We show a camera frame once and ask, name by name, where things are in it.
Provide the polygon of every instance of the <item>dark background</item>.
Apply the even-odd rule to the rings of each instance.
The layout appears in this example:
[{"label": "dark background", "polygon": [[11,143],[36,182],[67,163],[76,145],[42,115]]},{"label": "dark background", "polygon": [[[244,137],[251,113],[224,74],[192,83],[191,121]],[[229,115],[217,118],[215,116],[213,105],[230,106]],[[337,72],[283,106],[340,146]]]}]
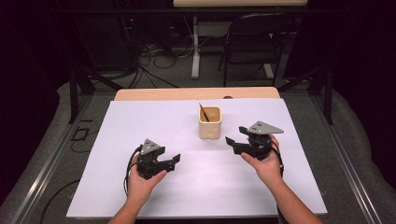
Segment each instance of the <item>dark background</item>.
[{"label": "dark background", "polygon": [[[132,57],[118,20],[79,20],[75,24],[77,32],[69,21],[44,13],[43,5],[37,2],[47,4],[17,0],[1,2],[0,6],[0,202],[12,190],[44,136],[59,103],[56,90],[68,81],[71,69],[125,70]],[[114,6],[110,0],[101,2],[82,6],[70,1],[64,7]],[[310,7],[339,8],[351,2],[311,0]],[[372,158],[394,188],[395,9],[391,1],[375,1],[344,43],[333,68],[334,88],[357,113],[369,137]],[[346,22],[303,18],[285,77],[301,76],[321,64]]]}]

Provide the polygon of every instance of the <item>wooden tabletop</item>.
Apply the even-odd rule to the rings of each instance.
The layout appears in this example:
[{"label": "wooden tabletop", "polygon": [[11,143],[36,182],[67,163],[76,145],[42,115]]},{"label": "wooden tabletop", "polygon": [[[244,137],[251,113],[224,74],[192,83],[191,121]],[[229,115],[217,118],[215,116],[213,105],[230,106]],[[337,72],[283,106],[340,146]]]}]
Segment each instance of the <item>wooden tabletop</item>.
[{"label": "wooden tabletop", "polygon": [[233,98],[280,98],[274,87],[228,88],[175,88],[175,89],[126,89],[117,92],[115,101],[147,100],[196,100]]}]

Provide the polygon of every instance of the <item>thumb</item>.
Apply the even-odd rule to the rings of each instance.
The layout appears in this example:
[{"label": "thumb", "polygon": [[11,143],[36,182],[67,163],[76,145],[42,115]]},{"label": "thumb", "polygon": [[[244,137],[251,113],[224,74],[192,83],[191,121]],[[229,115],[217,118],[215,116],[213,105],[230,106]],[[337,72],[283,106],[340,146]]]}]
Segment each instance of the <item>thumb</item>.
[{"label": "thumb", "polygon": [[160,183],[161,180],[163,180],[163,178],[166,176],[166,171],[162,170],[161,172],[159,172],[158,174],[156,174],[155,176],[153,176],[150,179],[150,182],[153,184],[152,187],[155,187],[158,183]]},{"label": "thumb", "polygon": [[256,163],[258,161],[256,159],[254,159],[253,157],[251,157],[249,154],[242,152],[241,157],[242,157],[242,159],[244,159],[244,161],[249,163],[253,168],[256,167]]}]

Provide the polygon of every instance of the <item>desk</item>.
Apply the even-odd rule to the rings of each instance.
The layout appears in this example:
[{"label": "desk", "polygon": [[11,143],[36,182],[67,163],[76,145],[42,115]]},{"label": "desk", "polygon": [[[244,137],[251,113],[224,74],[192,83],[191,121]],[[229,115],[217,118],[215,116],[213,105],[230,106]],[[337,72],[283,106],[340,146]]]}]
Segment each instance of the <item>desk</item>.
[{"label": "desk", "polygon": [[[221,107],[220,139],[199,138],[198,103]],[[149,138],[166,147],[159,160],[177,153],[181,160],[152,192],[138,218],[275,217],[271,193],[224,139],[226,135],[245,142],[238,125],[250,126],[258,119],[285,131],[276,136],[289,167],[285,181],[314,213],[327,213],[283,99],[275,88],[261,87],[119,91],[67,216],[114,216],[125,201],[122,180],[129,157]]]},{"label": "desk", "polygon": [[[174,7],[305,7],[308,0],[174,0]],[[198,46],[198,19],[193,18],[194,55],[192,58],[191,78],[199,78],[200,50]],[[269,64],[267,73],[272,74]]]}]

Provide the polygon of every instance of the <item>gray plastic part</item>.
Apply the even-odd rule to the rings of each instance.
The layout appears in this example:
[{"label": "gray plastic part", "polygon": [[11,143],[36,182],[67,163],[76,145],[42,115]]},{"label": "gray plastic part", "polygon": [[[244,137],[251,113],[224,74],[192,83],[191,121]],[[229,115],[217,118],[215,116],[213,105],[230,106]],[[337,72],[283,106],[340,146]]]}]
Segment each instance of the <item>gray plastic part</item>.
[{"label": "gray plastic part", "polygon": [[255,134],[269,134],[269,133],[283,133],[283,130],[278,129],[272,125],[264,123],[262,121],[257,121],[247,130],[248,133]]},{"label": "gray plastic part", "polygon": [[152,151],[157,150],[158,148],[160,148],[160,146],[158,146],[156,143],[154,143],[153,141],[151,141],[147,138],[145,141],[145,144],[143,144],[143,146],[142,146],[140,155],[146,155]]}]

